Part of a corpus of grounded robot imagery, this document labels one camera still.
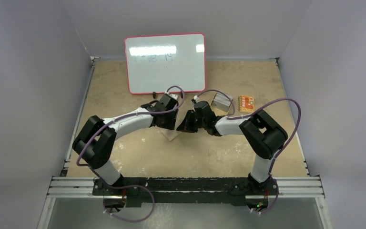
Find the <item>beige card holder wallet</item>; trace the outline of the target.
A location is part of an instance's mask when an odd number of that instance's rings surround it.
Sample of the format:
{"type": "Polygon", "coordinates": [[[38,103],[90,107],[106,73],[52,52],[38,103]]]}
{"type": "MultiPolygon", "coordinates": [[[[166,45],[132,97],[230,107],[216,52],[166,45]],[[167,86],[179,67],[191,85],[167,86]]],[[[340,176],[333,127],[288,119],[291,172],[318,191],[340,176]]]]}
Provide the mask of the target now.
{"type": "Polygon", "coordinates": [[[178,135],[180,135],[181,131],[162,129],[161,133],[168,141],[173,141],[178,135]]]}

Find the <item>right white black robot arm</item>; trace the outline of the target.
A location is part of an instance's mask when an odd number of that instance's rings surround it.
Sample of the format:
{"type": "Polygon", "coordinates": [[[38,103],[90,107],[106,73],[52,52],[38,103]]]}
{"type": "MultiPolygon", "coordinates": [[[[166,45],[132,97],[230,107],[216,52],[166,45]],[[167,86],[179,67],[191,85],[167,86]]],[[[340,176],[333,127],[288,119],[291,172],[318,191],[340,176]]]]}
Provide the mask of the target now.
{"type": "Polygon", "coordinates": [[[196,133],[204,129],[212,136],[243,135],[256,153],[252,171],[248,175],[250,191],[260,194],[271,179],[270,168],[274,157],[284,147],[287,132],[264,110],[250,116],[228,117],[216,115],[207,101],[192,100],[177,131],[196,133]]]}

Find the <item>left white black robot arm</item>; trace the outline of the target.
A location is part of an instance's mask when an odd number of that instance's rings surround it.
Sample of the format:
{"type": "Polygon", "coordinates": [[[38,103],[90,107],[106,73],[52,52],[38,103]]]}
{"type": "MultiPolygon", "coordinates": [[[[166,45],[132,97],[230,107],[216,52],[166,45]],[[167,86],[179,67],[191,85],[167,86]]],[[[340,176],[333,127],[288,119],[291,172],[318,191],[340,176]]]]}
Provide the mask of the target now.
{"type": "Polygon", "coordinates": [[[124,115],[104,119],[91,116],[72,143],[72,149],[78,154],[77,165],[84,160],[85,166],[105,182],[105,190],[118,195],[123,189],[123,176],[110,160],[115,141],[154,126],[173,130],[179,104],[177,95],[164,93],[159,100],[143,104],[124,115]]]}

